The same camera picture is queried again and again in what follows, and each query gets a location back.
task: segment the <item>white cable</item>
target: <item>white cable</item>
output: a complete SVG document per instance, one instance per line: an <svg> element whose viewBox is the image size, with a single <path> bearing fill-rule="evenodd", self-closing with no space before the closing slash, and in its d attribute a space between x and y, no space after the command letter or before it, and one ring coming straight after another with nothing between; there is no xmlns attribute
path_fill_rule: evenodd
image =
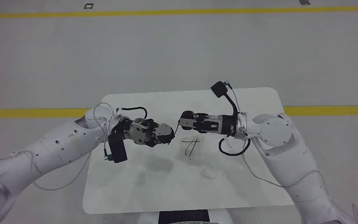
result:
<svg viewBox="0 0 358 224"><path fill-rule="evenodd" d="M300 178L299 180L297 180L297 181L296 181L294 184L292 184L292 185L281 186L281 185L275 184L275 183L273 183L273 182L271 182L271 181L269 181L269 180L266 180L266 179L264 179L264 178L261 178L261 177L259 177L259 176L256 176L256 175L252 172L250 166L248 165L248 163L247 163L247 161L246 161L246 159L245 159L245 155L244 155L244 154L242 155L242 158L244 159L244 162L245 162L247 168L249 169L250 173L251 173L254 177L256 177L257 179L263 180L263 181L265 181L265 182L267 182L267 183L269 183L269 184L272 184L272 185L274 185L274 186L278 186L279 188L284 188L284 189L285 189L285 188L291 188L291 187L293 187L293 186L299 184L303 179L305 179L307 176L309 176L309 175L311 175L311 174L313 174L313 173L315 173L315 172L318 173L318 174L321 176L321 179L322 179L322 182L323 182L323 186L324 186L324 190L325 190L326 193L327 193L327 196L328 196L328 198L329 198L329 201L330 201L332 204L334 204L339 210L341 210L341 212L343 212L346 216L350 217L345 211L343 211L343 210L331 199L331 196L330 196L330 194L329 194L329 192L328 192L328 189L327 189L327 186L326 186L326 182L324 181L323 175L322 175L322 173L319 172L318 170L312 170L312 171L308 172L306 175L304 175L302 178ZM354 219L355 219L356 223L358 224L358 211L357 211L357 207L356 207L356 204L355 204L355 203L352 203L352 211L353 211Z"/></svg>
<svg viewBox="0 0 358 224"><path fill-rule="evenodd" d="M0 161L1 161L1 160L7 160L7 159L12 158L12 157L13 157L13 156L5 157L5 158L0 158Z"/></svg>
<svg viewBox="0 0 358 224"><path fill-rule="evenodd" d="M237 97L236 97L235 91L234 91L232 88L230 88L230 89L231 89L231 91L233 92L234 97L235 97L237 109L238 109L238 111L239 111L239 123L240 123L240 127L242 127L241 117L240 117L240 115L241 115L241 110L240 110L239 102L237 101Z"/></svg>
<svg viewBox="0 0 358 224"><path fill-rule="evenodd" d="M106 130L106 131L103 129L103 127L102 127L102 126L99 124L99 122L97 121L98 119L96 118L96 114L95 114L96 108L97 108L99 105L101 105L101 104L106 104L106 105L108 105L108 106L110 107L110 109L111 109L111 118L110 118L110 122L109 122L109 124L108 124L108 127L107 127L107 130ZM101 103L97 104L97 105L95 106L95 108L93 109L93 117L94 117L94 119L95 119L95 122L98 124L98 126L99 126L99 127L102 129L102 131L103 131L103 143L104 143L104 147L105 147L105 143L106 143L108 131L109 131L110 127L111 127L111 122L112 122L113 115L114 115L114 113L113 113L113 108L111 107L111 105L109 105L109 104L106 103L106 102L101 102ZM66 184L66 185L64 185L64 186L61 186L61 187L59 187L59 188L49 189L49 188L44 188L44 187L39 186L39 185L35 182L35 180L32 180L32 183L33 183L37 188L39 188L39 189L41 189L41 190L49 190L49 191L60 190L60 189L65 188L66 186L70 185L71 183L73 183L73 182L77 179L77 177L79 177L79 175L81 174L82 170L83 170L84 167L86 166L87 161L88 161L88 160L90 159L90 157L91 157L92 151L95 149L96 143L97 143L97 141L93 144L93 147L92 147L91 151L89 152L89 155L88 155L86 161L84 162L82 168L80 169L80 171L78 172L78 174L76 175L76 177L75 177L72 181L70 181L68 184ZM23 151L23 152L29 152L29 153L31 154L31 168L30 168L30 173L31 173L31 176L32 176L32 164L34 164L34 154L33 154L31 151L28 151L28 150Z"/></svg>
<svg viewBox="0 0 358 224"><path fill-rule="evenodd" d="M105 132L105 130L103 129L103 127L99 124L99 122L97 121L98 119L96 118L96 114L95 114L95 111L96 111L96 108L101 105L101 104L106 104L110 107L111 109L111 118L110 118L110 122L108 124L108 127L107 127L107 131ZM99 104L97 104L94 108L93 108L93 118L95 119L95 122L97 123L98 126L100 126L100 128L102 129L103 131L103 134L104 134L104 139L103 139L103 149L105 150L106 149L106 140L107 140L107 136L108 136L108 131L111 127L111 123L112 123L112 118L114 116L114 112L113 112L113 108L111 107L111 105L109 105L108 103L106 102L100 102Z"/></svg>

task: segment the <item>yellow floor line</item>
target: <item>yellow floor line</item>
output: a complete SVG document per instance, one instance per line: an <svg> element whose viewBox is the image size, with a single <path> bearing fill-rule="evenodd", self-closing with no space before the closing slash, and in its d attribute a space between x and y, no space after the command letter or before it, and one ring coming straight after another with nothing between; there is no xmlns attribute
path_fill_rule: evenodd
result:
<svg viewBox="0 0 358 224"><path fill-rule="evenodd" d="M358 115L358 106L285 106L290 116ZM0 109L0 118L80 118L88 108Z"/></svg>
<svg viewBox="0 0 358 224"><path fill-rule="evenodd" d="M0 18L266 14L266 13L315 13L315 12L357 12L357 11L358 11L358 6L334 6L334 7L303 6L298 8L218 8L218 9L190 9L190 10L0 13Z"/></svg>

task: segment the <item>white table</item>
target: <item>white table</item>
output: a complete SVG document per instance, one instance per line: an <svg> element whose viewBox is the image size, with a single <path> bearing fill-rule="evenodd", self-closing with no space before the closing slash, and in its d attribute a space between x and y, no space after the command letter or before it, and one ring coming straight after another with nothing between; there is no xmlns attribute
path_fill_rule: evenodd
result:
<svg viewBox="0 0 358 224"><path fill-rule="evenodd" d="M251 116L283 112L272 88L235 89L242 111ZM143 106L148 118L176 128L185 110L211 115L232 114L232 107L210 90L107 95L102 102L113 108ZM132 119L143 112L123 111ZM180 148L180 138L199 136L191 157ZM254 178L241 157L229 157L218 150L223 136L184 131L168 145L154 148L125 140L128 160L120 164L103 159L103 145L92 152L83 208L89 214L216 209L293 204L286 191ZM243 142L232 139L241 150ZM275 181L256 149L245 153L252 170Z"/></svg>

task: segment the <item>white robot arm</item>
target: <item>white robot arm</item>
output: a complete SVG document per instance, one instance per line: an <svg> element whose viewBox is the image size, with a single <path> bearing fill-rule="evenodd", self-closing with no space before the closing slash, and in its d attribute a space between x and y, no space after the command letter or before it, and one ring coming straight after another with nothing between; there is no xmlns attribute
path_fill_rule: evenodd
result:
<svg viewBox="0 0 358 224"><path fill-rule="evenodd" d="M219 150L228 156L243 156L252 142L280 187L290 195L302 223L356 223L330 200L315 160L291 119L286 114L261 114L250 119L247 113L237 111L226 86L231 88L228 83L218 82L211 89L217 97L225 96L229 100L233 115L184 111L178 124L184 130L224 134L248 141L243 151L230 154L222 150L223 138ZM272 148L265 149L262 144Z"/></svg>
<svg viewBox="0 0 358 224"><path fill-rule="evenodd" d="M174 131L169 125L159 125L152 119L130 120L113 115L108 107L90 109L84 117L51 130L23 151L13 152L9 158L0 160L0 222L27 186L88 154L107 141L106 136L112 152L105 155L106 159L121 162L127 160L124 139L153 147L170 143Z"/></svg>

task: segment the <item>gray floor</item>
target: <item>gray floor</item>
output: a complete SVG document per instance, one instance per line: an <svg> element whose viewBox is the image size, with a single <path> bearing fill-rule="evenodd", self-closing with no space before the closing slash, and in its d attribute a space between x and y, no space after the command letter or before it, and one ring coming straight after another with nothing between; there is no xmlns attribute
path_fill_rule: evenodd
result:
<svg viewBox="0 0 358 224"><path fill-rule="evenodd" d="M94 11L300 7L298 0L100 0ZM2 1L0 13L81 11L84 1ZM340 6L358 5L341 0ZM313 7L335 6L311 0ZM358 105L357 12L279 15L0 19L0 108L82 108L107 94L273 87L282 104ZM358 202L356 116L293 117L336 203ZM0 119L0 156L68 119ZM39 180L63 185L81 159ZM87 168L69 187L28 187L3 223L135 223L137 214L88 215ZM230 209L235 223L300 223L294 206Z"/></svg>

